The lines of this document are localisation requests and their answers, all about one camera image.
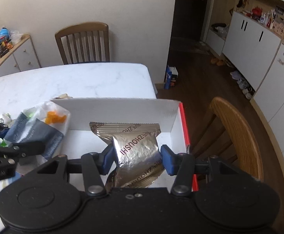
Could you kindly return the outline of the blue box on floor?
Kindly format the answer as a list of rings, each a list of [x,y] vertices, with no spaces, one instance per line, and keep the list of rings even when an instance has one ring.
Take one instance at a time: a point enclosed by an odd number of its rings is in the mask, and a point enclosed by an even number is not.
[[[178,71],[175,66],[166,66],[164,89],[169,89],[176,85]]]

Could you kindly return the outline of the white toy figure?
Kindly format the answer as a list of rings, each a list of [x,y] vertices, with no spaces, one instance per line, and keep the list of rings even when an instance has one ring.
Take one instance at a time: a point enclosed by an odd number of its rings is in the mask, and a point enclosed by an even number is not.
[[[9,125],[11,124],[13,119],[11,118],[9,113],[2,113],[0,114],[0,123]]]

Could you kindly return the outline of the silver foil snack bag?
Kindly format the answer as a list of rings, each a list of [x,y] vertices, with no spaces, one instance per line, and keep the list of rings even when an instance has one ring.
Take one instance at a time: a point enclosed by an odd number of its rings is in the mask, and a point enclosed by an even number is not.
[[[116,151],[118,161],[108,177],[109,188],[146,188],[163,173],[159,124],[91,122],[90,129]]]

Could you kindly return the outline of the red white cardboard box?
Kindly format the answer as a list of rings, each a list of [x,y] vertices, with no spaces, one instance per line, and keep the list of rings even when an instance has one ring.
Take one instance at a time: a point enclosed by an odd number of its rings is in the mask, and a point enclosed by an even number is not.
[[[71,114],[61,153],[78,159],[91,152],[112,151],[107,187],[167,188],[175,178],[160,155],[167,145],[187,153],[187,132],[181,103],[165,99],[73,98],[55,104]]]

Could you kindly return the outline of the white wall cabinet unit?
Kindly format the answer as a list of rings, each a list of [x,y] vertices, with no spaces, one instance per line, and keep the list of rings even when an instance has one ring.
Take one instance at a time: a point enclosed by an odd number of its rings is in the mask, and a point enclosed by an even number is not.
[[[246,81],[284,167],[284,0],[210,0],[206,42]]]

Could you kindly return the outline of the blue globe toy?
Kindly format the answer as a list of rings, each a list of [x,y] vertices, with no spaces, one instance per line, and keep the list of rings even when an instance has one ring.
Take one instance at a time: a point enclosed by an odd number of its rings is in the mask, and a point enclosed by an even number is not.
[[[3,41],[9,41],[9,40],[10,40],[10,32],[9,32],[9,30],[6,27],[3,27],[0,30],[0,44]]]

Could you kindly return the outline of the dark wooden chair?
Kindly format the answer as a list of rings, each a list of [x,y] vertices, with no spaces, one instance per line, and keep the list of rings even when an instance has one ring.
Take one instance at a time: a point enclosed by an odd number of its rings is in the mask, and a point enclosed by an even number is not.
[[[106,23],[85,22],[65,27],[55,33],[55,41],[65,65],[110,62]]]

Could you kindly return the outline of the white sideboard cabinet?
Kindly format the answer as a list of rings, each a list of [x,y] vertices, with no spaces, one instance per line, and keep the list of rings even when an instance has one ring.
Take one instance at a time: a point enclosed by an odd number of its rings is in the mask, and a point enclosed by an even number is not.
[[[24,34],[21,40],[0,58],[0,77],[40,67],[31,36]]]

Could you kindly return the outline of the light wooden chair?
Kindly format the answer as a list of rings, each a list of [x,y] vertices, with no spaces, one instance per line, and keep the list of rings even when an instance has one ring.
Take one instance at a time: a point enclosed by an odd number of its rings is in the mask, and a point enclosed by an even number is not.
[[[212,123],[218,119],[221,127],[200,148],[197,148],[200,140],[208,132]],[[224,153],[230,146],[235,149],[235,155],[228,159],[229,162],[239,162],[239,167],[254,178],[263,181],[264,169],[260,155],[259,145],[249,123],[241,112],[227,100],[215,97],[211,100],[204,115],[202,123],[191,137],[189,153],[196,159],[204,154],[221,136],[227,133],[229,141],[224,143],[216,156]]]

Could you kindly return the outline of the white green tissue pack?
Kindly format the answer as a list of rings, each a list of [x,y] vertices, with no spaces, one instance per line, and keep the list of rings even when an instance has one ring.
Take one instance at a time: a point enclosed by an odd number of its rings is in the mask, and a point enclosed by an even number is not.
[[[66,132],[68,131],[71,113],[47,101],[23,110],[6,133],[6,143],[25,143],[40,141],[45,145],[41,154],[43,161],[53,157],[58,151]]]

